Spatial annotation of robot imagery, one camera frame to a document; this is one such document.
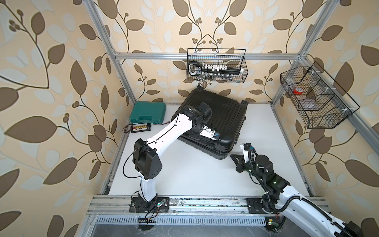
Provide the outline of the black hard-shell suitcase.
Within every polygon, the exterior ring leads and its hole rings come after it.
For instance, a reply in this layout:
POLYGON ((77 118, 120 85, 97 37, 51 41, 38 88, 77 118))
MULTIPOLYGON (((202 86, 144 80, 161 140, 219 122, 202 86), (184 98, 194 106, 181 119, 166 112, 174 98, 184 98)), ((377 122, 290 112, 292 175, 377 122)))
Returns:
POLYGON ((171 119, 174 120, 185 106, 189 105, 196 108, 203 102, 212 110, 212 117, 207 121, 207 126, 218 132, 220 139, 214 141, 201 135, 195 135, 192 131, 187 131, 179 137, 179 140, 218 160, 223 160, 238 141, 242 125, 246 119, 248 103, 245 100, 238 102, 198 86, 191 91, 171 119))

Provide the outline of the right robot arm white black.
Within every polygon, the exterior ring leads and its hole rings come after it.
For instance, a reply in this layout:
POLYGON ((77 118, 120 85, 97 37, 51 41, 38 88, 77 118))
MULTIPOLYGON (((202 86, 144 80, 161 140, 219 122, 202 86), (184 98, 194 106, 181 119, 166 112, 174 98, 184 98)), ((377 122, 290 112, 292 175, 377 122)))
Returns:
POLYGON ((258 155, 251 144, 242 145, 243 154, 231 154, 236 171, 255 177, 264 190, 262 210, 282 214, 311 237, 362 237, 363 231, 353 222, 345 223, 324 211, 276 174, 273 163, 265 155, 258 155))

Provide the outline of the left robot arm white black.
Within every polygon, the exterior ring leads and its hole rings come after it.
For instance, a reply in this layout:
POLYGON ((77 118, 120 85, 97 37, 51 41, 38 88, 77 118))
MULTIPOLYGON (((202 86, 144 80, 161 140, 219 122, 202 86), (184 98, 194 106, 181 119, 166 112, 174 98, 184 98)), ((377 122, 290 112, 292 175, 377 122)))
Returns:
POLYGON ((212 115, 206 103, 197 107, 184 106, 174 120, 155 136, 135 142, 132 161, 141 177, 139 194, 144 202, 151 203, 157 197, 155 178, 162 170, 160 156, 182 134, 190 131, 196 139, 219 139, 219 133, 207 124, 212 115))

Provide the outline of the green plastic tool case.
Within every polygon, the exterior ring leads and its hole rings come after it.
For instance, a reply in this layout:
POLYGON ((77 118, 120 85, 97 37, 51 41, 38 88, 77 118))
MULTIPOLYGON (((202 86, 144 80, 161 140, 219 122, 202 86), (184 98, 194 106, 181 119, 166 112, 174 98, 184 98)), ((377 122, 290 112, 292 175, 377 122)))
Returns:
POLYGON ((166 104, 163 102, 137 101, 130 114, 130 123, 163 124, 166 104))

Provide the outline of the small box of brass bits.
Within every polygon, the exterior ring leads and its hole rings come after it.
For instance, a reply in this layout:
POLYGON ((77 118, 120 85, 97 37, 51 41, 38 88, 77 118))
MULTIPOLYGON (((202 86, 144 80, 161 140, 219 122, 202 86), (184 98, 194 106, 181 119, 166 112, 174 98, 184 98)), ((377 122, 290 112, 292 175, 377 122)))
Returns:
POLYGON ((151 131, 150 123, 133 123, 131 133, 151 131))

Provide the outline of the socket wrench set in basket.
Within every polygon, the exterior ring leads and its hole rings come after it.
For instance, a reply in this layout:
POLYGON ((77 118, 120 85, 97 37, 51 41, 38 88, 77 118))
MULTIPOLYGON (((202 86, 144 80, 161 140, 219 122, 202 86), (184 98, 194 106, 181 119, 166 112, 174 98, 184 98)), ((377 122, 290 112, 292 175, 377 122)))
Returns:
POLYGON ((199 78, 234 78, 237 76, 242 76, 245 73, 245 70, 243 68, 235 68, 227 65, 205 64, 197 61, 190 61, 187 64, 187 72, 190 76, 199 78))

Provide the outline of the clear plastic bag in basket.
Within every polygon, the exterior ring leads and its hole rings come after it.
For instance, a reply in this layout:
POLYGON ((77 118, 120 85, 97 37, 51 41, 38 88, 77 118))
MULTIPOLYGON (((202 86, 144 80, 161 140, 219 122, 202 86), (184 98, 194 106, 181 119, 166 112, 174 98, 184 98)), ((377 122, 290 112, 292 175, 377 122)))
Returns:
POLYGON ((319 110, 318 104, 315 99, 306 98, 306 99, 300 100, 300 105, 304 111, 319 110))

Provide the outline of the red object in basket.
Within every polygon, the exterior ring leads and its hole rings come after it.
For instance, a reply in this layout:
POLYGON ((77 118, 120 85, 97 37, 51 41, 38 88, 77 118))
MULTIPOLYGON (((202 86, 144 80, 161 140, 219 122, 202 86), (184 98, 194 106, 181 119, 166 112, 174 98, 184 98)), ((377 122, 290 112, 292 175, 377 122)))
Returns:
POLYGON ((295 88, 293 89, 293 93, 294 93, 295 95, 303 95, 303 93, 304 93, 304 89, 301 88, 301 87, 295 87, 295 88))

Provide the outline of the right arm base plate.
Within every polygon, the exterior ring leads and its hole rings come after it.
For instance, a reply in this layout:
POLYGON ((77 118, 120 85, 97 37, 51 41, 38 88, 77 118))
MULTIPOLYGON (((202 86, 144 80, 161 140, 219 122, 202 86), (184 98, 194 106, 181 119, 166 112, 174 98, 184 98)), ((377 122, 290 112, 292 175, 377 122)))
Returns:
POLYGON ((246 199, 246 203, 250 214, 277 214, 264 198, 250 197, 246 199))

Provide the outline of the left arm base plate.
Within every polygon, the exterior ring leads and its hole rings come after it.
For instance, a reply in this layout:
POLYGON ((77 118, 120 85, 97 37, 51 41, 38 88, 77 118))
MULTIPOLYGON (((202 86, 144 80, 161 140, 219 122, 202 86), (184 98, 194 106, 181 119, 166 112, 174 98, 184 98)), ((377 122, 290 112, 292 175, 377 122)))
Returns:
POLYGON ((130 213, 148 213, 157 211, 167 213, 170 206, 169 197, 154 197, 151 201, 145 201, 141 196, 133 197, 129 208, 130 213))

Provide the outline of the aluminium frame rail front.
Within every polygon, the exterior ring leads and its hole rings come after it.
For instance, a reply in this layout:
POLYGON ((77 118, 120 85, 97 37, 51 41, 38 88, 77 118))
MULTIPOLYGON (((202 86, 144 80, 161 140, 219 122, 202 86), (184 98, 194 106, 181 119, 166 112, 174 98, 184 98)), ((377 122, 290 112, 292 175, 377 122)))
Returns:
MULTIPOLYGON (((129 215, 131 199, 136 196, 95 195, 87 210, 88 215, 129 215)), ((170 198, 167 213, 159 215, 200 216, 275 216, 276 214, 250 214, 245 196, 164 196, 170 198)))

